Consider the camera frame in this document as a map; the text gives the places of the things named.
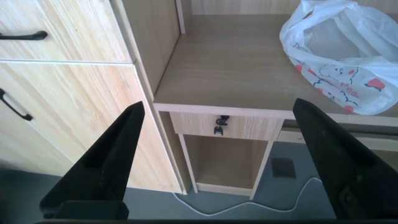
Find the cartoon print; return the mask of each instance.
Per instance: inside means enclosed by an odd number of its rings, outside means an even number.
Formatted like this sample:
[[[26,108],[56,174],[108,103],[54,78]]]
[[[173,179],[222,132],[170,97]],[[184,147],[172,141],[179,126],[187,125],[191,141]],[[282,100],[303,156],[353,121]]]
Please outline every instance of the cartoon print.
[[[317,75],[312,69],[308,69],[308,71],[312,74],[312,75]]]
[[[341,90],[340,93],[342,93],[342,94],[344,95],[344,97],[346,98],[346,102],[352,103],[352,104],[354,104],[355,106],[357,106],[357,107],[360,108],[360,106],[358,106],[358,104],[357,104],[356,102],[353,102],[353,101],[351,101],[351,100],[348,99],[346,93],[345,93],[343,90]]]
[[[353,78],[358,73],[358,70],[358,67],[342,68],[337,65],[326,64],[321,69],[319,69],[319,74],[324,77],[331,78],[337,82],[339,80],[335,79],[335,77],[339,77],[341,75],[349,75],[349,82],[353,84]]]
[[[297,69],[297,71],[299,71],[301,73],[301,71],[303,70],[303,67],[301,65],[296,65],[295,68]]]
[[[345,106],[344,109],[348,110],[349,112],[354,112],[354,108],[352,106]]]
[[[307,51],[305,48],[301,47],[301,46],[299,45],[299,43],[296,43],[295,45],[293,45],[293,47],[296,48],[296,49],[299,49],[299,50],[303,50],[303,51],[305,51],[306,53],[308,53],[308,51]]]
[[[384,89],[386,87],[386,85],[384,83],[382,83],[378,78],[374,78],[374,79],[368,81],[368,83],[366,83],[365,86],[375,88],[379,91],[381,91],[382,89]]]

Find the desk drawer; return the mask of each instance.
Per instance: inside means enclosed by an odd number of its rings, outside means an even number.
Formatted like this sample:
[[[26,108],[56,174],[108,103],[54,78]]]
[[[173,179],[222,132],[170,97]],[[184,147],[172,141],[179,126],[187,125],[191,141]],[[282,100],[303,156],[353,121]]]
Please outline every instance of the desk drawer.
[[[177,134],[214,136],[236,139],[276,141],[283,125],[283,119],[230,116],[228,125],[222,126],[223,135],[214,134],[216,120],[220,115],[170,113]]]
[[[398,151],[398,137],[382,134],[351,133],[362,144],[372,150]],[[298,128],[282,128],[277,141],[304,143],[303,134]]]
[[[0,1],[0,59],[130,62],[109,1]],[[45,31],[40,40],[14,40]]]

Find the plastic bag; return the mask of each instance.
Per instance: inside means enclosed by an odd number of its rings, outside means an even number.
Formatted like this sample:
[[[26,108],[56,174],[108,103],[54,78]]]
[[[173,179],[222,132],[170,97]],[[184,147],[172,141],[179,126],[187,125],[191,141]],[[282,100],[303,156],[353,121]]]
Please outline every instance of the plastic bag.
[[[301,74],[348,111],[372,115],[398,101],[398,24],[347,0],[302,0],[280,32]]]

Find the wood grain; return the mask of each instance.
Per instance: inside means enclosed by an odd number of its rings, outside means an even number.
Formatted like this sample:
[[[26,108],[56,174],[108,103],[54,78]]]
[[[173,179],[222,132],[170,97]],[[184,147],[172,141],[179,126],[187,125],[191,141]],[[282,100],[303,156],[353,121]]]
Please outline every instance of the wood grain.
[[[397,136],[362,133],[351,134],[369,149],[398,152]],[[297,128],[282,128],[277,141],[305,144],[303,134]]]
[[[175,3],[177,5],[181,34],[186,34],[192,25],[192,2],[191,0],[175,0]]]
[[[223,126],[224,135],[214,135],[216,120],[220,115],[170,113],[174,130],[178,134],[275,141],[283,125],[283,119],[231,116]]]
[[[193,0],[194,15],[216,14],[291,14],[300,0]],[[397,13],[396,0],[356,0],[360,5],[371,6],[383,12]]]
[[[254,183],[253,183],[253,190],[250,194],[250,200],[254,198],[256,195],[257,188],[259,186],[262,173],[264,172],[264,168],[266,167],[269,154],[271,153],[272,146],[274,145],[273,141],[268,141],[267,147],[265,152],[258,154],[259,158],[261,158],[261,163],[259,164],[258,162],[254,163],[255,166],[253,167],[253,178],[254,178]]]
[[[44,40],[2,40],[1,59],[131,63],[108,1],[0,1],[3,35],[44,30]]]
[[[183,194],[188,194],[192,183],[182,143],[180,142],[180,137],[174,132],[172,120],[169,113],[160,112],[159,116],[161,118],[160,124],[157,125],[157,127],[159,128],[159,133],[162,134],[162,132],[164,132],[165,134],[163,142],[166,148],[169,149],[171,152],[169,154],[169,158],[172,164],[175,164],[174,172],[177,176],[177,179],[180,180]]]
[[[119,12],[127,16],[124,25],[129,27],[134,39],[129,38],[134,55],[142,70],[142,78],[153,95],[180,36],[174,0],[113,0]]]
[[[1,167],[58,176],[72,167],[72,161],[4,103],[0,123]]]
[[[252,189],[252,152],[254,140],[203,138],[198,152],[197,183]],[[259,150],[265,151],[265,144]]]
[[[198,175],[198,155],[202,148],[203,141],[201,138],[195,136],[184,136],[183,134],[178,134],[178,137],[180,138],[193,190],[195,193],[198,193],[195,176]]]
[[[350,114],[319,93],[286,57],[279,32],[287,19],[285,15],[194,16],[192,35],[178,40],[155,104],[170,105],[169,111],[175,105],[272,110],[274,116],[291,119],[294,102],[301,98],[326,113]],[[199,31],[195,23],[201,24]],[[396,118],[398,106],[378,116]],[[349,122],[351,117],[343,120]]]
[[[133,65],[0,63],[0,83],[35,119],[32,125],[72,162],[124,109],[146,116],[129,187],[181,193]]]
[[[235,194],[235,195],[243,195],[250,196],[251,189],[239,188],[239,187],[228,187],[224,185],[214,185],[214,184],[203,184],[197,183],[198,190],[208,191],[208,192],[216,192],[222,194]]]

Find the black drawer handle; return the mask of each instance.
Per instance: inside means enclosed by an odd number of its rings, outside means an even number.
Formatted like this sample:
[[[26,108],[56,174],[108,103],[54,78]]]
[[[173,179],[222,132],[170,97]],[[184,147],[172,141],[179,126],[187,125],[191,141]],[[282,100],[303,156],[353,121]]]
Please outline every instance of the black drawer handle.
[[[31,35],[22,36],[7,36],[0,34],[0,40],[44,40],[47,35],[46,31],[38,31]]]
[[[4,99],[4,95],[6,94],[6,92],[0,88],[0,99],[3,103],[5,103],[13,112],[15,112],[16,114],[18,114],[18,116],[20,116],[22,119],[25,119],[27,121],[32,121],[33,117],[29,114],[26,114],[25,116],[23,116],[22,114],[20,114],[17,110],[15,110],[5,99]]]

